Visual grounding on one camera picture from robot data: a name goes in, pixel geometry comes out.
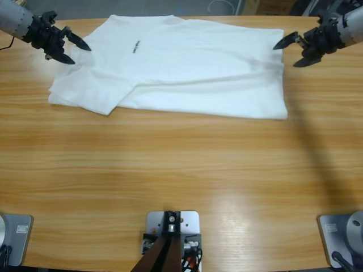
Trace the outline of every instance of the white mounting plate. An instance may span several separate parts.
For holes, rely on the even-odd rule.
[[[199,214],[196,211],[181,211],[181,234],[200,234]],[[147,214],[146,233],[161,235],[163,229],[164,211],[151,211]]]

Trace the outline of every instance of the folded shirt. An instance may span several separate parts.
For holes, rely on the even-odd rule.
[[[108,115],[116,107],[287,118],[281,29],[175,16],[112,15],[75,46],[49,102]]]

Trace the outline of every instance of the gray cylindrical motor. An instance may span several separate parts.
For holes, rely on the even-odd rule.
[[[5,241],[6,233],[6,221],[5,218],[0,214],[0,248]]]
[[[18,39],[28,33],[33,14],[12,0],[0,0],[0,30]]]

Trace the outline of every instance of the cable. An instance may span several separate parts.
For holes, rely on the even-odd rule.
[[[239,0],[238,1],[238,5],[237,5],[237,9],[236,9],[236,12],[235,12],[235,14],[234,15],[238,15],[238,12],[239,12],[239,10],[240,10],[240,7],[241,7],[241,5],[242,5],[242,0]]]
[[[311,6],[310,6],[310,9],[309,9],[309,13],[308,13],[308,15],[307,16],[310,16],[310,13],[313,11],[313,9],[314,9],[314,7],[315,7],[315,5],[317,4],[317,2],[318,2],[319,0],[314,0],[313,1],[313,3],[311,4]]]
[[[9,46],[7,46],[7,47],[0,48],[0,50],[4,50],[4,49],[8,49],[8,48],[10,48],[10,47],[12,46],[13,42],[14,42],[14,39],[15,39],[15,37],[12,37],[12,40],[11,40],[10,45],[9,45]]]
[[[202,249],[198,249],[196,252],[191,251],[189,255],[187,253],[184,254],[183,263],[181,264],[181,268],[183,272],[190,270],[190,272],[199,272],[199,265],[202,261],[203,251]]]
[[[229,2],[229,1],[227,1],[227,0],[213,0],[213,1],[211,1],[211,3],[209,3],[209,5],[208,5],[208,7],[206,8],[206,10],[207,10],[207,12],[208,13],[211,13],[211,11],[210,11],[210,8],[212,7],[212,5],[215,3],[215,2],[225,2],[225,3],[227,3],[228,5],[230,5],[231,6],[231,8],[232,8],[232,14],[233,15],[235,15],[235,8],[234,8],[234,6],[232,5],[232,3],[231,2]]]

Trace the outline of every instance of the black cable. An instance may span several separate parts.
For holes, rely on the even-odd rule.
[[[309,9],[309,13],[308,13],[307,16],[310,16],[310,13],[313,11],[313,8],[315,7],[315,4],[316,4],[317,1],[319,1],[319,0],[314,0],[313,3],[311,4],[311,7]]]
[[[10,45],[9,45],[9,46],[7,46],[7,47],[4,47],[4,48],[0,48],[0,50],[4,50],[4,49],[8,49],[8,48],[10,48],[10,47],[12,46],[13,42],[14,42],[14,39],[15,39],[15,37],[12,37],[12,40],[11,40]]]

